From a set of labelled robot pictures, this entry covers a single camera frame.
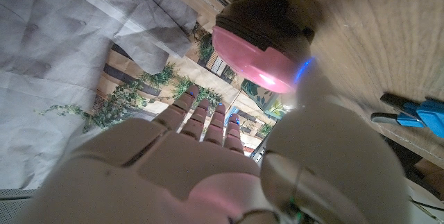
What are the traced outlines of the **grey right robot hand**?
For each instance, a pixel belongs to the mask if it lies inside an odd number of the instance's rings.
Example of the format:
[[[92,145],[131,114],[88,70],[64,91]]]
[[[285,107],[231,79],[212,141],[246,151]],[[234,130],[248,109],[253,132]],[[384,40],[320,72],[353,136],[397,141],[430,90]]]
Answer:
[[[16,223],[409,223],[403,168],[343,107],[315,58],[296,75],[296,109],[261,162],[239,120],[191,110],[196,88],[154,120],[129,119],[71,151]]]

